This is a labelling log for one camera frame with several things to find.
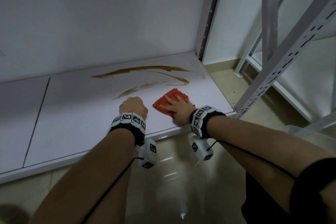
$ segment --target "black cable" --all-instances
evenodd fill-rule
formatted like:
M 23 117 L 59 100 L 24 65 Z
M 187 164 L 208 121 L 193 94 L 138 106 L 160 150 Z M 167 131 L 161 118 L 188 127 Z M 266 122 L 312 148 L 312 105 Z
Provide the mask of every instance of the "black cable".
M 228 145 L 228 146 L 231 146 L 231 147 L 233 147 L 233 148 L 236 148 L 236 149 L 238 149 L 238 150 L 241 150 L 242 152 L 245 152 L 246 154 L 249 154 L 249 155 L 251 155 L 251 156 L 253 156 L 253 157 L 255 157 L 255 158 L 258 158 L 258 159 L 260 159 L 260 160 L 262 160 L 262 161 L 264 161 L 264 162 L 270 164 L 271 166 L 273 166 L 273 167 L 275 167 L 275 168 L 281 170 L 282 172 L 284 172 L 286 175 L 288 175 L 288 176 L 289 176 L 290 178 L 292 178 L 293 180 L 296 180 L 296 177 L 295 177 L 294 175 L 292 175 L 290 172 L 288 172 L 286 169 L 284 169 L 284 168 L 278 166 L 277 164 L 274 164 L 273 162 L 271 162 L 271 161 L 269 161 L 269 160 L 267 160 L 267 159 L 265 159 L 265 158 L 263 158 L 263 157 L 258 156 L 257 154 L 251 153 L 251 152 L 249 152 L 249 151 L 247 151 L 247 150 L 244 150 L 244 149 L 242 149 L 242 148 L 240 148 L 240 147 L 238 147 L 238 146 L 235 146 L 235 145 L 233 145 L 233 144 L 230 144 L 230 143 L 228 143 L 228 142 L 226 142 L 226 141 L 222 141 L 222 140 L 217 140 L 217 141 L 215 141 L 215 142 L 214 142 L 214 143 L 207 149 L 207 151 L 210 150 L 210 149 L 212 148 L 212 146 L 214 146 L 214 144 L 217 143 L 217 142 L 225 143 L 225 144 Z
M 85 216 L 85 218 L 82 220 L 81 224 L 84 224 L 87 222 L 87 220 L 91 217 L 92 213 L 97 209 L 98 205 L 104 200 L 104 198 L 107 196 L 107 194 L 110 192 L 110 190 L 113 188 L 113 186 L 120 180 L 120 178 L 124 175 L 124 173 L 129 169 L 129 167 L 132 165 L 133 161 L 135 159 L 141 159 L 143 160 L 144 158 L 133 158 L 131 162 L 125 167 L 125 169 L 118 175 L 118 177 L 115 179 L 115 181 L 110 185 L 110 187 L 107 188 L 107 190 L 103 193 L 103 195 L 98 199 L 98 201 L 95 203 L 95 205 L 90 209 L 88 214 Z

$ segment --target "red rag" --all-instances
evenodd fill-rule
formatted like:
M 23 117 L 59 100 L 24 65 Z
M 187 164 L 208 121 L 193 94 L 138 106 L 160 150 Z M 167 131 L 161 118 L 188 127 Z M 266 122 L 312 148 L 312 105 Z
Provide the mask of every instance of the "red rag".
M 184 93 L 182 93 L 181 91 L 179 91 L 178 89 L 174 88 L 171 91 L 167 92 L 166 95 L 175 101 L 178 101 L 177 98 L 175 97 L 175 95 L 179 95 L 183 100 L 189 99 L 188 96 Z M 166 115 L 169 115 L 170 117 L 172 117 L 174 119 L 174 115 L 172 111 L 168 111 L 166 109 L 163 109 L 162 107 L 160 107 L 160 105 L 170 105 L 170 103 L 165 99 L 165 96 L 162 96 L 161 98 L 159 98 L 154 104 L 153 107 L 155 109 L 157 109 L 159 112 L 162 112 Z

